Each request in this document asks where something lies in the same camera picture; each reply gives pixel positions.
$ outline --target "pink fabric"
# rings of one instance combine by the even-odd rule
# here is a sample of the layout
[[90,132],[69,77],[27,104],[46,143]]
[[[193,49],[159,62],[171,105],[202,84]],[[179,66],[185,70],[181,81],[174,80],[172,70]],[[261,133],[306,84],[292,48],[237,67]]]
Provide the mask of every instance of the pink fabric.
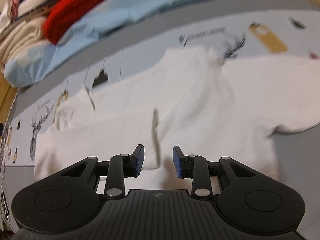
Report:
[[12,0],[12,6],[11,6],[12,20],[14,20],[18,16],[19,2],[20,0]]

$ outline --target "black ribbed plate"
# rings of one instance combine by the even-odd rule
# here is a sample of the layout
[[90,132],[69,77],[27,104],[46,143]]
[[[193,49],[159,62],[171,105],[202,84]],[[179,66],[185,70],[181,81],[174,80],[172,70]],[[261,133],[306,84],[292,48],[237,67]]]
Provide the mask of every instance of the black ribbed plate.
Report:
[[296,232],[256,236],[239,231],[219,217],[209,201],[191,198],[186,190],[131,190],[121,200],[104,204],[85,226],[61,235],[41,235],[21,229],[23,240],[302,240]]

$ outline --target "mattress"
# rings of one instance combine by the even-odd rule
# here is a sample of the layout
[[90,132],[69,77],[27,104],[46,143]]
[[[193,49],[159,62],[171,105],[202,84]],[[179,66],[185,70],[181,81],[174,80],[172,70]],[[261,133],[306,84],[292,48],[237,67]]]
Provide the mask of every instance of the mattress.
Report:
[[[3,188],[9,211],[14,195],[33,183],[30,158],[32,123],[47,107],[74,95],[82,86],[99,89],[139,73],[156,63],[167,47],[204,44],[230,57],[250,57],[271,51],[301,57],[318,57],[320,20],[318,6],[309,0],[205,0],[159,13],[138,24],[113,32],[64,63],[45,80],[20,92],[11,111],[11,133],[6,152]],[[252,23],[274,34],[273,42],[261,41]],[[54,111],[41,123],[52,124]],[[280,168],[280,181],[297,190],[306,203],[298,232],[306,239],[320,239],[320,126],[301,134],[272,135]],[[12,228],[18,227],[9,214]]]

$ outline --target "red blanket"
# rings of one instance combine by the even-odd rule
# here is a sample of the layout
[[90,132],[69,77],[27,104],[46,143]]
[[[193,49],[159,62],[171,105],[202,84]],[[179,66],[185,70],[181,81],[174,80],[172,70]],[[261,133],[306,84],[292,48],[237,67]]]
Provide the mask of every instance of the red blanket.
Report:
[[60,0],[44,23],[44,35],[53,44],[84,14],[103,0]]

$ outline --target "deer wall decal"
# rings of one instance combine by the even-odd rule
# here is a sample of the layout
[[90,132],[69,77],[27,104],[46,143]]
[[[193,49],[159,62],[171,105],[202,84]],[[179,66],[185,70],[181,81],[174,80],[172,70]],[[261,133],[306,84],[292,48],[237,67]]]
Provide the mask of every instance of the deer wall decal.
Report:
[[49,109],[48,103],[46,103],[45,114],[44,115],[42,114],[39,120],[37,120],[36,118],[35,119],[32,118],[31,120],[33,135],[32,135],[31,144],[30,144],[30,158],[32,161],[34,161],[36,156],[36,140],[37,140],[38,132],[40,131],[43,122],[48,119],[48,116],[51,114],[52,109],[53,109],[53,105]]

